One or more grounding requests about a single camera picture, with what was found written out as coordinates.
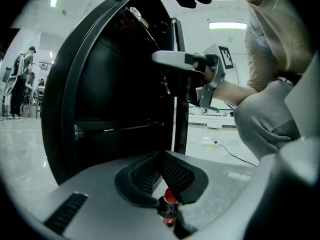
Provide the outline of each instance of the ceiling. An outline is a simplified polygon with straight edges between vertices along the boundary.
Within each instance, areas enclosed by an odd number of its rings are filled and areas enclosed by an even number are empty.
[[[104,0],[58,0],[55,8],[50,0],[30,0],[13,24],[14,28],[39,30],[57,37],[66,38],[76,24]],[[192,17],[194,14],[213,15],[216,10],[230,11],[238,15],[248,14],[244,1],[212,1],[209,5],[198,4],[196,9],[183,8],[175,0],[161,0],[171,17]]]

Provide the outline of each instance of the backpack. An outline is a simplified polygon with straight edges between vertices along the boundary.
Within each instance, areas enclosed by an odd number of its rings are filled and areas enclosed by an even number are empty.
[[[13,65],[13,76],[21,76],[23,75],[26,70],[28,70],[28,67],[24,68],[25,65],[25,59],[29,56],[32,56],[30,53],[27,53],[26,55],[23,55],[22,53],[16,57]]]

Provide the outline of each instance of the ventilation slot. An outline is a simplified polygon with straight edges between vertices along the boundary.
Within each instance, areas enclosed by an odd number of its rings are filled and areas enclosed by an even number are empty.
[[[44,223],[44,225],[61,235],[76,216],[87,198],[87,195],[76,192],[73,193]]]

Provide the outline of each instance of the person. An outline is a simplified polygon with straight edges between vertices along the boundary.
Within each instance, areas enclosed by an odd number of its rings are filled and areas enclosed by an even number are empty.
[[[225,80],[213,98],[236,106],[234,120],[239,136],[260,160],[300,137],[284,99],[307,70],[315,49],[287,0],[245,1],[249,10],[244,37],[249,80],[247,86]],[[210,74],[206,68],[206,78],[210,79]]]
[[[31,46],[29,50],[23,54],[24,63],[21,71],[21,75],[18,75],[16,79],[16,83],[13,87],[11,94],[11,102],[10,102],[10,115],[8,119],[23,119],[24,116],[21,115],[20,107],[24,98],[24,91],[26,87],[26,82],[28,80],[28,75],[32,72],[32,63],[34,61],[34,54],[36,53],[36,48]]]

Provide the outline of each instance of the white glossy floor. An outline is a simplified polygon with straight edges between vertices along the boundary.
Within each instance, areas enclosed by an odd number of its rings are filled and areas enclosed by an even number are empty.
[[[216,140],[232,154],[253,164],[258,163],[241,142],[236,129],[214,130],[190,125],[186,155],[220,163],[247,165],[232,157],[221,146],[203,146],[201,143],[204,140]],[[0,118],[0,169],[11,195],[29,211],[37,205],[37,200],[57,187],[48,165],[40,119]]]

